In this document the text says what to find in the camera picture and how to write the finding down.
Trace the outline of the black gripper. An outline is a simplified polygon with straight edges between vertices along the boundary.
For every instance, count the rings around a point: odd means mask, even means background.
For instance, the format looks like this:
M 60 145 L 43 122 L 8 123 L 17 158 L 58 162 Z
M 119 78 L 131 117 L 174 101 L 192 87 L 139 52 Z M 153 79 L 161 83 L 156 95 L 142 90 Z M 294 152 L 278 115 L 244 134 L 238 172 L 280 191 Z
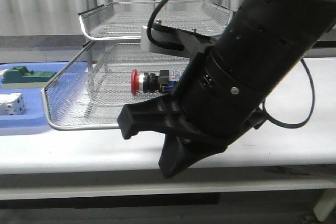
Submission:
M 216 56 L 212 47 L 203 47 L 171 93 L 126 104 L 118 116 L 126 140 L 143 131 L 166 134 L 159 159 L 164 178 L 217 154 L 266 120 L 259 108 L 265 94 L 232 78 Z

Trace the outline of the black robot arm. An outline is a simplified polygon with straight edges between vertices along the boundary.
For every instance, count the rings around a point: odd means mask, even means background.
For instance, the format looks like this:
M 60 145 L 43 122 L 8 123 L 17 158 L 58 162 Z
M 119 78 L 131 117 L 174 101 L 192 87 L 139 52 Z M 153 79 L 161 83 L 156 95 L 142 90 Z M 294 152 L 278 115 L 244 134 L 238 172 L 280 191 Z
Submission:
M 159 166 L 166 178 L 271 121 L 266 97 L 335 25 L 335 0 L 244 0 L 212 41 L 155 24 L 168 1 L 153 11 L 146 35 L 191 60 L 171 93 L 126 104 L 117 120 L 126 140 L 142 131 L 165 134 Z

